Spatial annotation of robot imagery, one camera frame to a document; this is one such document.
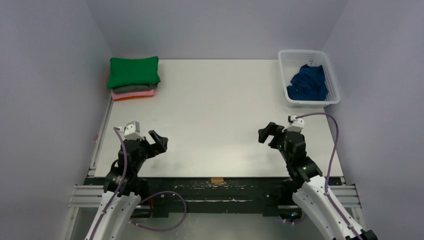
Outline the blue t-shirt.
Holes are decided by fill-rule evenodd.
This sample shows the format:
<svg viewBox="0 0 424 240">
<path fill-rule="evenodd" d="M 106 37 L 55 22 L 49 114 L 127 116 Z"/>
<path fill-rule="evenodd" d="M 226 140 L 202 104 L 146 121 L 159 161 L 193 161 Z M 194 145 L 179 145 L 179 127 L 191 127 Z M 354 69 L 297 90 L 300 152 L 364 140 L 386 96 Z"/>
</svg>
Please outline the blue t-shirt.
<svg viewBox="0 0 424 240">
<path fill-rule="evenodd" d="M 288 97 L 295 101 L 324 101 L 328 94 L 325 71 L 322 65 L 303 65 L 290 85 L 286 87 Z"/>
</svg>

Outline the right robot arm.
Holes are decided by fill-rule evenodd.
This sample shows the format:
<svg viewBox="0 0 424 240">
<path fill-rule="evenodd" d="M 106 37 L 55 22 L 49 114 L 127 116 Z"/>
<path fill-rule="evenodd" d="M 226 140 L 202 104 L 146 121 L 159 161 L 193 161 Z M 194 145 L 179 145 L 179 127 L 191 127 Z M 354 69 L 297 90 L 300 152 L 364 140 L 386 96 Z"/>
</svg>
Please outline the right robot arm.
<svg viewBox="0 0 424 240">
<path fill-rule="evenodd" d="M 290 176 L 280 191 L 284 202 L 298 205 L 326 240 L 377 239 L 337 199 L 320 168 L 307 155 L 305 136 L 299 130 L 287 130 L 270 122 L 258 130 L 258 142 L 264 143 L 269 136 L 269 147 L 280 152 Z"/>
</svg>

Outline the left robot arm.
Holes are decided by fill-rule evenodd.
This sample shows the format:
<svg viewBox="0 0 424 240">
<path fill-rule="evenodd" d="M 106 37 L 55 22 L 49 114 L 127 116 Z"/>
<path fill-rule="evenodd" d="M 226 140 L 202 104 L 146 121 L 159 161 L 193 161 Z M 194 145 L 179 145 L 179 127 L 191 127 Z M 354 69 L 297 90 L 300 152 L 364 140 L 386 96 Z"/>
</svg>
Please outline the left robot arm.
<svg viewBox="0 0 424 240">
<path fill-rule="evenodd" d="M 154 130 L 148 132 L 153 143 L 129 126 L 113 130 L 120 141 L 120 149 L 105 177 L 99 207 L 85 237 L 87 240 L 117 240 L 120 237 L 136 206 L 149 199 L 146 180 L 138 176 L 141 167 L 146 160 L 168 149 L 169 139 Z"/>
</svg>

